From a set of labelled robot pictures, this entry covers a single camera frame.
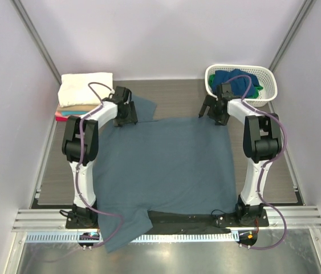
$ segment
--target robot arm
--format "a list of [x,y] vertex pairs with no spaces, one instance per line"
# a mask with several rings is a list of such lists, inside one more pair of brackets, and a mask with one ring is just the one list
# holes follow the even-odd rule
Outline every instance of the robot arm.
[[[132,101],[131,91],[125,87],[116,87],[115,93],[110,94],[109,98],[103,99],[103,104],[99,111],[91,111],[93,114],[82,115],[81,117],[70,116],[68,118],[63,144],[62,152],[66,155],[72,169],[74,185],[78,184],[78,189],[81,192],[83,199],[87,204],[95,208],[96,196],[93,189],[93,161],[97,157],[99,132],[107,122],[113,120],[116,126],[122,126],[127,123],[137,123],[137,115],[135,104]],[[84,158],[82,164],[80,162],[80,121],[83,120],[84,132]],[[76,182],[76,173],[78,173],[78,181]],[[76,228],[78,219],[81,223],[86,220],[88,227],[96,224],[97,214],[91,211],[87,205],[82,201],[75,185],[75,196],[72,211],[67,221],[67,228]]]
[[244,125],[243,150],[247,157],[247,172],[244,188],[235,206],[235,214],[239,224],[253,226],[255,219],[263,214],[263,203],[258,193],[263,195],[268,170],[272,164],[267,162],[281,151],[282,138],[276,121],[247,106],[242,99],[233,95],[231,85],[225,83],[217,87],[216,96],[206,96],[199,117],[202,117],[209,107],[207,115],[214,119],[217,125],[227,125],[230,116]]

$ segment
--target green cloth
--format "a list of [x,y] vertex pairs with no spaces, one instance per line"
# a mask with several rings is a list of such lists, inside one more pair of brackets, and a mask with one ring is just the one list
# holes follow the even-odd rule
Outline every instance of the green cloth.
[[[211,74],[208,78],[208,85],[212,86],[213,79],[215,78],[214,74]],[[259,91],[263,89],[262,86],[254,86],[255,87],[255,93],[252,96],[248,96],[248,99],[257,99],[259,97]]]

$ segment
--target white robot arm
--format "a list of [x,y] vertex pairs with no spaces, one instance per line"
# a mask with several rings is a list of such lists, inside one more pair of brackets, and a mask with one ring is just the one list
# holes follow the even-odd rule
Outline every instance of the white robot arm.
[[271,159],[282,149],[278,116],[258,111],[240,97],[234,96],[230,83],[217,86],[216,96],[206,96],[199,117],[204,115],[207,107],[207,115],[214,119],[216,124],[225,126],[230,116],[233,116],[244,125],[243,150],[248,158],[247,172],[244,188],[235,206],[235,215],[238,224],[253,225],[263,214],[261,197],[272,164]]

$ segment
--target white cable tray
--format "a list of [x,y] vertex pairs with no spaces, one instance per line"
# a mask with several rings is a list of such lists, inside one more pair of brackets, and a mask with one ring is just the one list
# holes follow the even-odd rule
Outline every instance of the white cable tray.
[[[79,240],[83,232],[29,232],[26,243],[93,243],[93,240]],[[229,234],[209,235],[141,235],[131,243],[194,243],[206,241],[238,241],[238,231]]]

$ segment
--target red cloth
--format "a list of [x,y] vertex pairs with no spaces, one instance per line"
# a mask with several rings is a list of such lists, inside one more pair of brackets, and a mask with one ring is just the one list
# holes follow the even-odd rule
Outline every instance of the red cloth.
[[57,122],[66,122],[66,121],[68,121],[68,118],[55,116],[55,120]]

